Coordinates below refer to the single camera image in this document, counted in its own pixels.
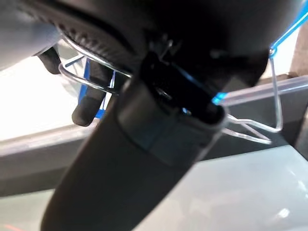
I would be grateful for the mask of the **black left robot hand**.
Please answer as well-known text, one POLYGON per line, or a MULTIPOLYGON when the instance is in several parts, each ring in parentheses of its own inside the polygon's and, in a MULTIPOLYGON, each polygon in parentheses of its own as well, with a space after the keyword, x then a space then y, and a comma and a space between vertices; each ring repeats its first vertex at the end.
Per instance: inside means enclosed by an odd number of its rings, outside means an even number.
POLYGON ((212 103, 255 83, 300 0, 23 0, 81 48, 131 75, 56 188, 43 231, 129 231, 227 126, 212 103))

